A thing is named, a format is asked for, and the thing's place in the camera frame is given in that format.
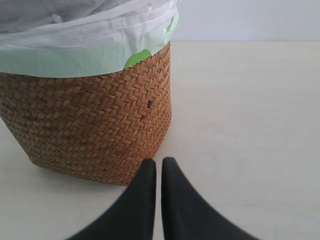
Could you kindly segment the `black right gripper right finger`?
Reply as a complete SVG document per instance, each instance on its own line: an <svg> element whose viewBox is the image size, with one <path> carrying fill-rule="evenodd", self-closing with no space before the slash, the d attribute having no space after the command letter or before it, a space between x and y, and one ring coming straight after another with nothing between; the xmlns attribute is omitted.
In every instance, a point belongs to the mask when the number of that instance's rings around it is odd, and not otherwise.
<svg viewBox="0 0 320 240"><path fill-rule="evenodd" d="M161 214L166 240L256 239L210 206L173 157L162 161Z"/></svg>

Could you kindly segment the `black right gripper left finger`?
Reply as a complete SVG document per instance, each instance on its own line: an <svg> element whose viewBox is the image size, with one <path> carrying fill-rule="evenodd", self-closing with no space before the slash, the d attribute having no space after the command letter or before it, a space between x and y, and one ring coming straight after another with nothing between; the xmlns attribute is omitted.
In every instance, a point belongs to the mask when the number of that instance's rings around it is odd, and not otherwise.
<svg viewBox="0 0 320 240"><path fill-rule="evenodd" d="M70 240L151 240L156 207L156 163L144 159L121 196Z"/></svg>

